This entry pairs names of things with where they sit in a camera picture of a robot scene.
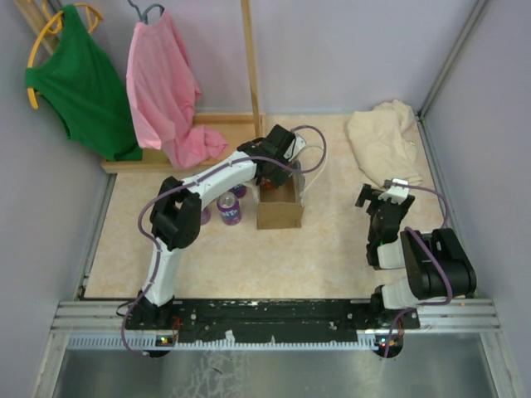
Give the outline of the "brown canvas bag white handles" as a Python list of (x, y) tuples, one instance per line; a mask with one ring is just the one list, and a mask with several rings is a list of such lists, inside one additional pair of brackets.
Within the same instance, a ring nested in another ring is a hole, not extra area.
[(302, 173), (292, 173), (285, 184), (276, 189), (266, 190), (257, 186), (256, 228), (263, 231), (301, 228), (304, 197), (308, 193), (310, 183), (325, 165), (326, 159), (316, 172), (309, 174), (309, 178)]

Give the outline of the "purple soda can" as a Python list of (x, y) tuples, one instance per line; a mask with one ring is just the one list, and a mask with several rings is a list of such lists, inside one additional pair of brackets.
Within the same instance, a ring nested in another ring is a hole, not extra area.
[(224, 224), (234, 226), (241, 221), (240, 204), (232, 192), (224, 192), (217, 198), (217, 209)]
[(235, 185), (231, 192), (238, 198), (243, 198), (246, 195), (247, 187), (244, 184)]
[(206, 225), (211, 219), (211, 211), (208, 206), (206, 206), (201, 212), (200, 223), (202, 226)]

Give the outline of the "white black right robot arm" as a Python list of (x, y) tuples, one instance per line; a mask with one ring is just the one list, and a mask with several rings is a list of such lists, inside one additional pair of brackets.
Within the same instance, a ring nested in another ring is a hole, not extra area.
[(406, 272), (371, 295), (371, 319), (380, 328), (398, 328), (409, 310), (447, 305), (456, 297), (474, 295), (477, 288), (476, 272), (447, 219), (427, 233), (402, 226), (415, 201), (411, 189), (423, 188), (400, 179), (386, 180), (383, 189), (363, 184), (355, 203), (368, 204), (368, 264), (375, 270)]

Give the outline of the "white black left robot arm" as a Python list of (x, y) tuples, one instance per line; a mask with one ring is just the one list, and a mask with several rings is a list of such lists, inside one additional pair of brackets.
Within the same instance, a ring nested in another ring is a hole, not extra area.
[(252, 180), (267, 180), (280, 187), (295, 170), (295, 156), (305, 146), (297, 133), (277, 124), (266, 137), (241, 144), (206, 171), (183, 180), (168, 177), (163, 181), (149, 216), (153, 253), (141, 289), (148, 303), (143, 312), (146, 323), (157, 329), (171, 323), (173, 310), (167, 305), (173, 299), (171, 280), (183, 250), (200, 234), (204, 208), (233, 187)]

